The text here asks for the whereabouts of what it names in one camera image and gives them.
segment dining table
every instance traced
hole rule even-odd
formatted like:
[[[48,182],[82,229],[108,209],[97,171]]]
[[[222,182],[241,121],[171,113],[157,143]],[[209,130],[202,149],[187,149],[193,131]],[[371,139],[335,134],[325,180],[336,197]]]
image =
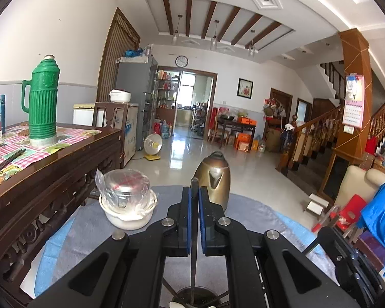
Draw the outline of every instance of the dining table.
[[[121,130],[57,123],[57,143],[35,149],[28,123],[6,128],[0,162],[25,152],[0,171],[0,288],[14,308],[32,298],[21,282],[46,241],[95,187],[97,170],[120,168]]]
[[[251,148],[253,146],[253,140],[255,135],[255,128],[256,125],[250,125],[250,124],[243,124],[239,123],[237,120],[228,120],[219,117],[218,118],[218,125],[223,126],[223,131],[221,133],[220,138],[220,148],[223,146],[223,140],[224,140],[224,134],[225,134],[225,128],[231,128],[231,131],[237,131],[237,132],[243,132],[243,131],[250,131],[251,132],[251,140],[249,141],[249,147],[248,147],[248,153],[251,153]]]

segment wall switch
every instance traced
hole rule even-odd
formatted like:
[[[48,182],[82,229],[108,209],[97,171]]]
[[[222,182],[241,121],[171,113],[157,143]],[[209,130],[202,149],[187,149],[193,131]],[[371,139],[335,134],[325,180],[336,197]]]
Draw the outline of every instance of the wall switch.
[[[344,132],[345,133],[353,134],[353,130],[354,130],[354,128],[352,126],[344,125]]]

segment water jug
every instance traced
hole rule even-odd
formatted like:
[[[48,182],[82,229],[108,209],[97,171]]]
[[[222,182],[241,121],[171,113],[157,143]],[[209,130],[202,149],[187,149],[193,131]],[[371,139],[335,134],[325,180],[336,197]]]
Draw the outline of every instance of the water jug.
[[[60,69],[52,55],[46,55],[32,73],[23,80],[21,108],[29,114],[30,144],[47,147],[57,143],[56,105]],[[29,108],[25,107],[25,90],[30,85]]]
[[[231,173],[223,153],[215,151],[202,160],[194,177],[199,186],[206,186],[212,203],[219,204],[225,211],[228,205]]]

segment wooden ceiling beam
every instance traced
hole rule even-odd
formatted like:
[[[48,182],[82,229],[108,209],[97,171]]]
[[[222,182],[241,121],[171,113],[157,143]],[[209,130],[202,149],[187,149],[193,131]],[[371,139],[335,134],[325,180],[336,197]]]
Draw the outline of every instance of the wooden ceiling beam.
[[[263,31],[261,31],[258,35],[254,37],[252,41],[249,41],[247,45],[245,45],[245,48],[249,48],[251,44],[255,45],[257,42],[259,42],[262,38],[264,38],[266,35],[274,31],[276,28],[278,28],[281,25],[279,22],[272,22],[269,26],[267,26]]]
[[[249,21],[243,26],[243,28],[240,30],[239,33],[234,37],[234,39],[231,41],[231,45],[237,44],[237,42],[244,36],[247,31],[255,24],[257,21],[262,17],[260,14],[254,14]]]
[[[165,14],[167,15],[169,34],[172,36],[174,34],[174,27],[172,24],[171,8],[169,6],[169,0],[162,0],[162,1],[164,2]]]
[[[193,6],[193,0],[187,0],[187,9],[186,9],[186,37],[190,36],[190,24],[191,24],[191,8]]]
[[[217,35],[217,41],[220,41],[223,38],[223,36],[225,35],[225,33],[228,30],[229,26],[231,25],[232,21],[234,21],[234,18],[235,18],[235,16],[237,16],[240,9],[241,9],[240,7],[234,7],[231,10],[231,13],[229,14],[227,20],[225,21],[221,31]]]
[[[214,14],[214,10],[216,8],[217,2],[211,1],[210,8],[207,12],[207,18],[205,19],[204,28],[202,29],[201,38],[204,39],[207,35],[208,27],[210,26],[211,18]]]

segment framed picture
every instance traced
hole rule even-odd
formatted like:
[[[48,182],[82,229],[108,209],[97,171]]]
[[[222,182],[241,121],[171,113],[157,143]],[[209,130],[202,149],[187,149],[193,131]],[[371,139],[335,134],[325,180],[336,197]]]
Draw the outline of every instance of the framed picture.
[[[253,81],[241,79],[238,81],[237,96],[251,98],[253,94]]]

